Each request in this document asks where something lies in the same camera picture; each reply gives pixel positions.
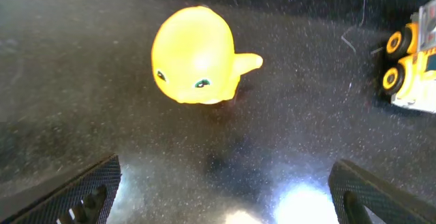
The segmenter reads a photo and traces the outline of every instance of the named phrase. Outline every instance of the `toy truck wheel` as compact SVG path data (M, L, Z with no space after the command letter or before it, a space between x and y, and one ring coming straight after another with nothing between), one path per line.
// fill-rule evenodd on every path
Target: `toy truck wheel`
M401 64L389 69L383 77L383 92L387 95L393 95L400 91L405 77L405 70Z
M398 61L407 55L407 49L411 44L412 32L408 27L403 27L389 38L386 44L386 56L388 59Z

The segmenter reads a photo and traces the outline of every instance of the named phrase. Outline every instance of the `speckled granite surface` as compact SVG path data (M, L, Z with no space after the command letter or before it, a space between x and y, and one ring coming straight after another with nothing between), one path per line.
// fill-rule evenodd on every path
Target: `speckled granite surface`
M369 53L391 25L372 13L386 0L368 0L368 22L347 34L356 54L341 35L360 0L344 3L350 13L262 2L0 0L0 196L114 152L123 178L109 223L335 223L327 177L340 158L436 204L436 116L377 96ZM153 82L160 24L197 3L227 20L237 51L264 57L236 103L180 105ZM309 198L320 213L301 221Z

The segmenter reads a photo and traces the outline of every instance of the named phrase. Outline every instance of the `toy truck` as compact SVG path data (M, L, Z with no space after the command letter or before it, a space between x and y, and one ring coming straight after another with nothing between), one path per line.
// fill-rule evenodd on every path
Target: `toy truck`
M386 57L396 61L382 80L391 103L436 113L436 0L421 6L411 23L390 36Z

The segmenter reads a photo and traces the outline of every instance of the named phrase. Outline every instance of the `toy eye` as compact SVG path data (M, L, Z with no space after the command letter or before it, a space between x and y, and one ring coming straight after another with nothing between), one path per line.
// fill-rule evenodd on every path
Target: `toy eye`
M157 70L157 76L163 81L166 81L165 75L160 70Z
M195 87L196 88L203 88L206 85L211 85L211 82L209 80L207 80L207 79L203 79L203 80L198 81L196 83Z

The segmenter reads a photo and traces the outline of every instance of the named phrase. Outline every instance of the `black tire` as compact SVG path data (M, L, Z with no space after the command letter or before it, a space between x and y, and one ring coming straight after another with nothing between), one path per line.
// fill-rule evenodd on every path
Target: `black tire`
M403 86L403 83L404 83L404 78L406 76L406 72L405 72L403 65L401 65L400 63L397 63L395 65L395 68L398 70L398 78L396 79L394 86L392 86L389 89L385 89L385 87L382 85L383 92L387 95L393 95L393 94L399 92L401 87Z
M407 56L407 49L411 44L412 32L409 27L403 27L400 30L401 42L399 47L392 53L389 53L386 49L386 57L391 61L398 61L399 59Z

